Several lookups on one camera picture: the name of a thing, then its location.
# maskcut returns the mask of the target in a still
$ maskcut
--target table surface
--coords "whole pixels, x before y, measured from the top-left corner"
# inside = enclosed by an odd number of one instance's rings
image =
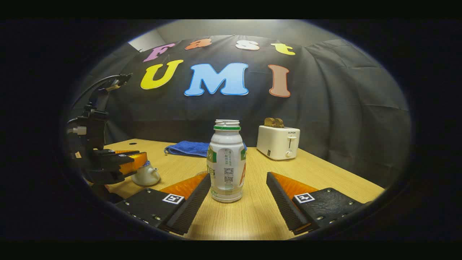
[[[164,148],[171,144],[174,143],[131,139],[105,148],[147,152],[148,160],[158,168],[161,178],[149,188],[160,190],[207,170],[205,158],[166,155]],[[331,187],[361,203],[374,200],[383,192],[380,186],[301,149],[294,159],[275,161],[257,148],[248,147],[246,158],[242,198],[225,204],[212,199],[209,193],[188,233],[182,237],[192,240],[285,240],[296,237],[288,230],[266,185],[268,172],[284,175],[319,190]],[[131,177],[109,185],[111,192],[123,198],[145,188],[135,184]]]

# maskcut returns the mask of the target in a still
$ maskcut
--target letter m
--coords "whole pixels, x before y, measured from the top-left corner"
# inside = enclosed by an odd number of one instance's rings
[[[204,93],[201,83],[204,82],[210,94],[214,94],[223,81],[224,88],[220,90],[223,95],[247,95],[249,90],[244,86],[244,70],[248,67],[244,63],[230,63],[220,73],[217,73],[210,64],[197,64],[191,67],[194,71],[191,85],[184,94],[186,96],[200,96]]]

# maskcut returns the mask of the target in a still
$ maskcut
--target white plastic bottle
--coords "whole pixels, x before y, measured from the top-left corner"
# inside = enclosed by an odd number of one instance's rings
[[[215,134],[207,152],[212,198],[234,202],[242,197],[245,179],[245,148],[239,131],[239,120],[217,119]]]

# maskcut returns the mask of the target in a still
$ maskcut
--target white teapot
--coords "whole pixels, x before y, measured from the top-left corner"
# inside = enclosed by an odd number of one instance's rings
[[[138,168],[136,174],[132,175],[132,181],[141,186],[151,186],[159,182],[160,176],[157,168],[152,167],[151,162],[147,161]]]

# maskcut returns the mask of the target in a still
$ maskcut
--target toaster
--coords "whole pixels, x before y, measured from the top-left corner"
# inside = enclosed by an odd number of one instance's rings
[[[257,149],[273,160],[292,159],[297,156],[299,139],[300,129],[260,125]]]

